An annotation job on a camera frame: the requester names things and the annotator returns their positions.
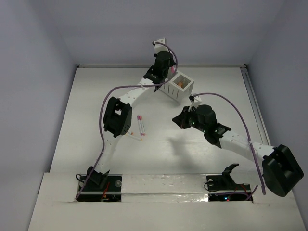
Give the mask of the yellow-capped white marker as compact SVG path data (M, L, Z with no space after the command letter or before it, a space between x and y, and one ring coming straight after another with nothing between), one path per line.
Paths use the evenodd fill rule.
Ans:
M127 134L128 137L134 139L134 140L137 140L137 141L142 141L142 138L139 138L139 137L136 137L134 135L131 135L131 134Z

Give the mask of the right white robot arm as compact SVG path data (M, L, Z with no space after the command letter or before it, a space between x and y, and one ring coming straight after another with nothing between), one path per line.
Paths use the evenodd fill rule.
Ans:
M180 129L194 128L203 133L208 143L254 162L261 184L277 196L285 197L304 177L303 170L287 146L264 145L237 134L217 121L209 105L185 106L172 121Z

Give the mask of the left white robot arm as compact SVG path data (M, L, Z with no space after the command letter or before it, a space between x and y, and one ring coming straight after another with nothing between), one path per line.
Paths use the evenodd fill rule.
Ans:
M110 171L110 161L119 140L131 127L133 108L148 95L155 93L166 80L169 69L177 65L177 58L171 51L160 51L152 65L137 85L119 86L110 90L104 100L99 115L99 130L103 142L102 151L94 166L87 170L84 183L101 190L106 186Z

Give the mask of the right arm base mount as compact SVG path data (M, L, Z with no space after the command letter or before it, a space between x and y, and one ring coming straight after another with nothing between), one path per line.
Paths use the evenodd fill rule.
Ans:
M250 185L236 183L231 172L239 164L231 164L221 174L207 175L204 189L209 202L253 201Z

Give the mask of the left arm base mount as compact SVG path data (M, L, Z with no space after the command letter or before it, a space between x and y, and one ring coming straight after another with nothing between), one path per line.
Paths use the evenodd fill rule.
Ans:
M80 190L87 178L86 175L76 174L79 181L77 201L79 202L121 202L122 175L105 174L94 171L86 182L82 192Z

